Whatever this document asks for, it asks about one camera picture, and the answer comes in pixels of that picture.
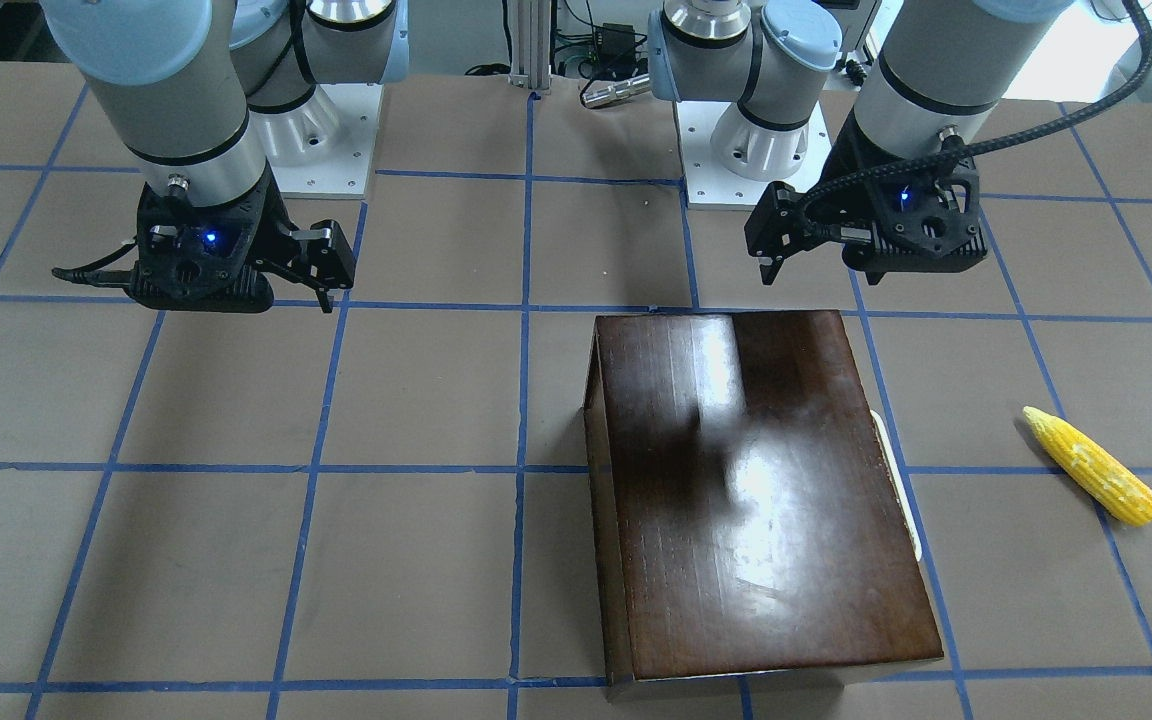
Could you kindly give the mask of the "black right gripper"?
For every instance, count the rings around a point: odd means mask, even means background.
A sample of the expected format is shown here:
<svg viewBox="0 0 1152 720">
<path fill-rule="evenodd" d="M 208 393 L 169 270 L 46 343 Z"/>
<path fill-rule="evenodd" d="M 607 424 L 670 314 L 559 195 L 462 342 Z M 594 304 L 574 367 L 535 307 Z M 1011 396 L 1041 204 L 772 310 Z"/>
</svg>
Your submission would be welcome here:
<svg viewBox="0 0 1152 720">
<path fill-rule="evenodd" d="M 128 297 L 142 306 L 194 313 L 265 313 L 274 304 L 270 279 L 250 253 L 289 227 L 273 170 L 262 168 L 247 192 L 217 206 L 194 199 L 195 179 L 173 168 L 168 190 L 143 188 L 136 215 L 137 262 Z M 314 291 L 332 314 L 329 291 L 353 290 L 357 258 L 340 223 L 323 220 L 276 243 L 276 274 Z"/>
</svg>

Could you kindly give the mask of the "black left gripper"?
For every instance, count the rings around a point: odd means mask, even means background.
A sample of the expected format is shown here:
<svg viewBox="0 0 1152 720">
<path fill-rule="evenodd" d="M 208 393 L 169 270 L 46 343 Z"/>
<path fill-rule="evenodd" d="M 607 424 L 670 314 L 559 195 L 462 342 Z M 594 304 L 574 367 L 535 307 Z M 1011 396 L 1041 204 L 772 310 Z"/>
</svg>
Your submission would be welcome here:
<svg viewBox="0 0 1152 720">
<path fill-rule="evenodd" d="M 791 184 L 771 182 L 744 223 L 750 258 L 772 286 L 786 260 L 832 240 L 828 225 L 799 206 Z M 972 158 L 901 170 L 838 190 L 827 223 L 841 225 L 841 258 L 878 285 L 890 273 L 960 273 L 987 258 L 980 228 L 979 172 Z"/>
</svg>

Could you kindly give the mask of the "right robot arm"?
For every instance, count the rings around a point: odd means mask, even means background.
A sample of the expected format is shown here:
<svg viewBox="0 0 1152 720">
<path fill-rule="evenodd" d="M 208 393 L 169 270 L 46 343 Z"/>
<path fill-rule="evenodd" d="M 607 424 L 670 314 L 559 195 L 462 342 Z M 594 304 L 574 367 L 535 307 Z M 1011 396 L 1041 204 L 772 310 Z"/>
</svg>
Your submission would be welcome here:
<svg viewBox="0 0 1152 720">
<path fill-rule="evenodd" d="M 280 168 L 347 154 L 332 85 L 380 86 L 410 70 L 404 1 L 45 1 L 143 188 L 132 238 L 52 270 L 142 306 L 265 313 L 271 276 L 324 313 L 355 285 L 357 256 L 332 219 L 301 228 Z"/>
</svg>

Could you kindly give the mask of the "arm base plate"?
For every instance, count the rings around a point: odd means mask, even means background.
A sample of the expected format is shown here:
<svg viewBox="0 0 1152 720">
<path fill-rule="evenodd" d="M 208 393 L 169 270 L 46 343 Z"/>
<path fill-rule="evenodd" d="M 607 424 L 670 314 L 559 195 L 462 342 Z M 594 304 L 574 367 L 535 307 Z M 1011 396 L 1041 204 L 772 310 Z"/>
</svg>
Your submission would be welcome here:
<svg viewBox="0 0 1152 720">
<path fill-rule="evenodd" d="M 691 209 L 748 211 L 772 181 L 804 192 L 829 156 L 819 105 L 805 126 L 786 132 L 749 124 L 732 103 L 677 103 L 675 115 Z"/>
<path fill-rule="evenodd" d="M 365 199 L 384 91 L 381 85 L 320 85 L 298 108 L 251 111 L 252 131 L 287 199 Z"/>
</svg>

